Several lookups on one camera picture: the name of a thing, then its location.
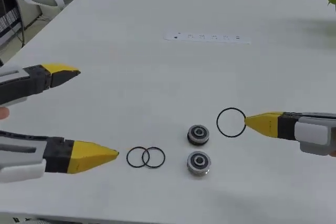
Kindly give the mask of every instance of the ball bearing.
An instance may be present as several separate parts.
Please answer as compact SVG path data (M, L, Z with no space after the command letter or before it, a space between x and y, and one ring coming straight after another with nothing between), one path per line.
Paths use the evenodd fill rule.
M193 175L204 176L209 172L210 166L210 157L204 152L192 152L188 156L187 167Z
M193 145L204 145L209 140L209 130L203 125L193 125L188 130L187 138Z

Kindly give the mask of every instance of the o-ring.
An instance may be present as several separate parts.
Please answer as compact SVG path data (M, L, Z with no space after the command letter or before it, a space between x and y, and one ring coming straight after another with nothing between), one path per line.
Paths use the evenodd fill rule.
M136 166L136 165L132 165L132 164L130 163L130 161L128 160L128 156L130 155L131 151L133 151L133 150L135 150L135 149L142 149L142 150L144 150L144 151L143 151L143 154L142 154L142 158L141 158L141 159L142 159L142 162L143 162L142 165L138 165L138 166ZM145 162L145 161L144 161L144 158L143 158L143 155L144 155L145 152L148 154L147 162ZM150 159L150 155L149 155L149 151L148 151L148 149L146 149L145 147L142 147L142 146L137 146L137 147L131 148L131 149L127 152L127 155L126 155L127 163L128 163L130 166L132 166L133 168L144 167L144 166L147 165L147 163L149 162L149 159Z
M145 162L145 160L144 160L144 155L145 155L145 152L147 151L147 154L148 154L148 157L149 157L149 152L148 152L148 150L158 150L158 151L160 151L160 152L162 153L162 155L163 155L163 161L161 162L160 165L156 165L156 166L148 165L148 161L149 161L149 159L147 160L147 162ZM152 169L159 168L159 167L162 166L162 165L164 164L164 162L166 161L166 155L164 154L163 150L161 150L160 148L158 148L158 147L149 147L149 148L146 149L146 151L144 151L144 152L142 153L141 159L142 159L142 162L144 163L144 165L147 166L148 168L152 168Z
M240 113L243 115L244 119L246 118L246 115L243 113L243 111L241 111L240 109L237 109L237 108L235 108L235 107L230 107L230 108L223 109L223 110L219 113L219 115L217 116L217 119L216 119L216 126L217 126L217 129L219 130L219 132L220 132L222 135L224 135L224 136L226 136L226 137L238 137L238 136L242 135L242 133L243 133L244 130L246 129L246 124L245 124L245 123L244 123L244 127L243 127L243 129L242 129L241 132L239 132L237 135L227 135L227 134L225 134L223 131L221 131L221 129L219 128L218 120L219 120L221 114L223 114L223 112L225 112L225 111L227 111L227 110L236 110L236 111L240 112Z

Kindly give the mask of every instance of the table surface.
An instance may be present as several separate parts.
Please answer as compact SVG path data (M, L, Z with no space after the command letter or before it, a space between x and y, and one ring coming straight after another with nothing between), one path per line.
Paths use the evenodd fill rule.
M169 41L168 31L248 37L247 44ZM115 148L77 175L0 186L0 212L138 222L332 223L336 158L247 129L216 129L221 109L336 112L336 13L326 0L75 0L10 64L62 62L82 74L11 107L2 128ZM238 115L221 126L239 131ZM195 148L188 128L210 140ZM159 169L126 163L134 146L166 153ZM206 152L202 179L186 168ZM133 157L138 161L140 156ZM153 151L153 162L160 157Z

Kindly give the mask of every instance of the person's hand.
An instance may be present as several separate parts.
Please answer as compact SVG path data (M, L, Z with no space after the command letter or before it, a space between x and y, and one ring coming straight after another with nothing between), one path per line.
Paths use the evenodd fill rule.
M9 109L5 107L0 107L0 120L5 119L9 116Z

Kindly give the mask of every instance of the black cable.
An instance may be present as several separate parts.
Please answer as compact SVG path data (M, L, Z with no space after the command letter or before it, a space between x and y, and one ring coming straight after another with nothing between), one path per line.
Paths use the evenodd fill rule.
M22 12L21 12L21 8L20 8L20 5L19 5L19 2L18 2L18 0L15 0L15 2L17 4L17 9L19 11L19 17L20 17L20 22L21 22L22 40L19 38L17 32L15 34L20 39L20 41L21 41L21 48L23 48L25 46L25 26L23 24L23 17L22 17Z
M217 126L217 129L218 129L219 132L220 132L222 135L224 135L225 137L238 137L238 136L242 135L242 133L243 133L244 130L246 129L246 124L245 124L245 123L244 123L244 127L243 127L243 129L242 129L241 132L239 132L237 135L227 135L227 134L225 134L223 131L221 131L221 128L219 128L218 120L219 120L220 116L221 116L225 111L228 111L228 110L236 110L236 111L240 112L240 113L243 115L244 119L246 118L246 115L245 115L245 114L243 113L243 111L241 111L240 109L237 109L237 108L234 108L234 107L223 109L223 110L219 113L219 115L217 116L217 119L216 119L216 126Z
M6 10L5 1L4 1L4 0L1 0L1 1L2 1L2 5L4 6L5 20L6 20L7 26L13 31L14 35L18 38L18 40L21 41L21 44L22 44L23 41L22 41L21 38L19 37L18 32L14 30L14 28L12 27L12 23L9 22L9 20L8 20L8 17L7 17L8 12L7 12L7 10Z

